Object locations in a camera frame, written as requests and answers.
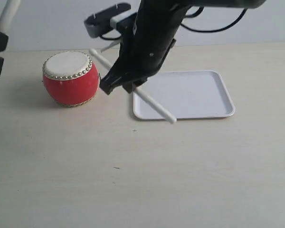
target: white drumstick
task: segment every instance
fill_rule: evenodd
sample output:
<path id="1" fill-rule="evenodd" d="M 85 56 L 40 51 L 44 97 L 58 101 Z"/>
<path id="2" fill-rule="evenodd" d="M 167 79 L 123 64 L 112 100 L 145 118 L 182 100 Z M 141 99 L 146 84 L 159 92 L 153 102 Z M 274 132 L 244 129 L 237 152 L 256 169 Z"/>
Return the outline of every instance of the white drumstick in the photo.
<path id="1" fill-rule="evenodd" d="M 8 0 L 0 16 L 0 32 L 6 33 L 19 8 L 21 0 Z"/>
<path id="2" fill-rule="evenodd" d="M 107 70 L 110 70 L 112 64 L 102 55 L 100 55 L 95 49 L 89 50 L 90 54 L 95 57 Z M 152 109 L 154 109 L 159 115 L 161 115 L 169 123 L 174 124 L 177 122 L 177 119 L 172 115 L 168 110 L 161 106 L 157 101 L 155 101 L 151 96 L 144 92 L 141 88 L 136 88 L 134 90 L 144 102 L 146 102 Z"/>

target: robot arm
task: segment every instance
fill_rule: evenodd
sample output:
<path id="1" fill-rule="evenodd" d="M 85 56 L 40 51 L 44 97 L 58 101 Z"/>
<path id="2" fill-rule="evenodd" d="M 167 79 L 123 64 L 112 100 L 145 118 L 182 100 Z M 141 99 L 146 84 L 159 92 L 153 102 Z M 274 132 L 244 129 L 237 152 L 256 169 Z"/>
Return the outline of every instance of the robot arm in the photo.
<path id="1" fill-rule="evenodd" d="M 155 75 L 175 44 L 174 36 L 191 7 L 253 9 L 265 1 L 142 0 L 137 13 L 127 11 L 129 5 L 123 3 L 120 9 L 116 5 L 116 8 L 94 14 L 85 21 L 91 37 L 96 38 L 112 30 L 107 25 L 110 21 L 110 26 L 119 31 L 122 38 L 119 58 L 101 80 L 100 88 L 108 95 L 118 86 L 131 93 L 148 77 Z"/>

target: red drum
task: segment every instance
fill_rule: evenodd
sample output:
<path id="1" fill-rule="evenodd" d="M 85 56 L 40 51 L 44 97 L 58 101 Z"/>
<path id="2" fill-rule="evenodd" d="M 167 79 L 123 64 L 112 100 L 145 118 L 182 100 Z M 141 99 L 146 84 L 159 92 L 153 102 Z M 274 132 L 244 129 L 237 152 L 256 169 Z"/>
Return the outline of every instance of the red drum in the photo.
<path id="1" fill-rule="evenodd" d="M 91 58 L 82 52 L 62 52 L 43 65 L 44 86 L 63 106 L 74 107 L 91 100 L 98 90 L 99 80 Z"/>

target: tray rim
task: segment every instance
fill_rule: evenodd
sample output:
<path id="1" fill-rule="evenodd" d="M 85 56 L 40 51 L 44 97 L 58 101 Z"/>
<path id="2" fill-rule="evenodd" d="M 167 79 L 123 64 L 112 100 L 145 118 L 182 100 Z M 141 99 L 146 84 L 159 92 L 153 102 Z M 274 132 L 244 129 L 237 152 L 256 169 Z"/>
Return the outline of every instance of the tray rim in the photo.
<path id="1" fill-rule="evenodd" d="M 231 112 L 230 113 L 227 113 L 227 114 L 223 114 L 223 115 L 214 115 L 214 116 L 201 116 L 201 117 L 192 117 L 192 118 L 178 118 L 178 120 L 196 120 L 196 119 L 219 119 L 219 118 L 228 118 L 228 117 L 231 117 L 235 114 L 236 112 L 236 108 L 234 106 L 234 103 L 231 99 L 231 96 L 229 94 L 229 91 L 227 90 L 227 87 L 223 81 L 223 78 L 221 76 L 220 73 L 218 73 L 217 71 L 215 70 L 194 70 L 194 71 L 162 71 L 162 72 L 159 72 L 158 74 L 171 74 L 171 73 L 197 73 L 197 72 L 212 72 L 214 73 L 216 76 L 218 76 L 219 78 L 219 81 L 220 83 L 223 85 L 223 88 L 224 88 L 224 91 L 227 95 L 227 98 L 228 98 L 228 102 L 230 103 L 232 109 L 231 109 Z M 136 118 L 138 118 L 139 120 L 152 120 L 152 121 L 159 121 L 159 120 L 163 120 L 163 118 L 145 118 L 143 116 L 140 115 L 140 113 L 138 113 L 138 102 L 136 101 L 137 99 L 136 98 L 139 98 L 135 93 L 132 93 L 132 96 L 133 96 L 133 114 Z"/>

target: table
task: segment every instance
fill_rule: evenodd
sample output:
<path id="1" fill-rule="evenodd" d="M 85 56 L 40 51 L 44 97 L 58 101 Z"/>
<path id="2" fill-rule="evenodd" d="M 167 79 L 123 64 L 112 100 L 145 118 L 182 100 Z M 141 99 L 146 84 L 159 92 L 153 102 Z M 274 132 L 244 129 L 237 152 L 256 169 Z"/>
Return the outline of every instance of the table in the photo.
<path id="1" fill-rule="evenodd" d="M 162 70 L 220 72 L 237 109 L 176 125 L 122 89 L 57 106 L 54 53 L 2 54 L 0 228 L 285 228 L 285 43 L 175 47 Z"/>

